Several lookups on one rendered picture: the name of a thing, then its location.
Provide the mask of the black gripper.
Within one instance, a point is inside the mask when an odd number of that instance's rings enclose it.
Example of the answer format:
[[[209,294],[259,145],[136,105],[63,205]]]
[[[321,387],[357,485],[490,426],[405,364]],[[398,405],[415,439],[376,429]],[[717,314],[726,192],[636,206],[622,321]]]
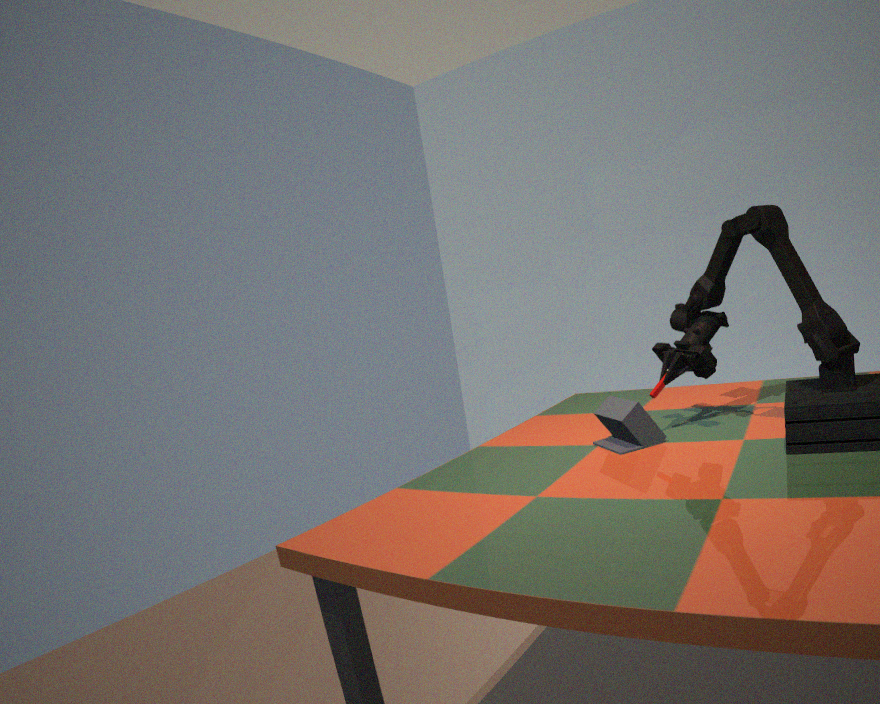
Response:
[[[710,351],[711,341],[710,335],[703,328],[697,325],[691,325],[691,328],[685,328],[683,332],[686,334],[680,341],[675,341],[672,347],[670,344],[656,343],[652,350],[662,361],[661,378],[666,374],[663,383],[665,385],[672,382],[684,372],[697,371],[696,367],[699,361],[704,361],[703,370],[713,371],[717,366],[717,359]],[[668,369],[668,370],[667,370]]]

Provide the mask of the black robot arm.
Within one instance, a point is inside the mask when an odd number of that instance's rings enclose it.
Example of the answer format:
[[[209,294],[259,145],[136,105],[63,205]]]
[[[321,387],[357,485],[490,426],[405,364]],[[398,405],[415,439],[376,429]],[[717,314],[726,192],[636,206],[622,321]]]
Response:
[[[819,294],[801,258],[789,240],[787,220],[776,205],[752,206],[723,222],[721,234],[706,272],[691,288],[686,304],[675,304],[670,325],[684,331],[697,325],[712,338],[720,327],[729,327],[724,312],[703,310],[721,305],[726,275],[744,235],[752,237],[771,253],[802,312],[798,330],[812,349],[819,366],[822,393],[856,391],[854,354],[860,342],[839,314]]]

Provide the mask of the dark grey square panel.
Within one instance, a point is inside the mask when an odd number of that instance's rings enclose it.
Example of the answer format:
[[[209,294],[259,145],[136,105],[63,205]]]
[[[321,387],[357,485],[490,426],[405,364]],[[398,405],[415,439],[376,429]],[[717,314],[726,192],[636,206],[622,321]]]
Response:
[[[594,414],[613,436],[593,444],[619,455],[660,445],[667,438],[639,401],[609,395]]]

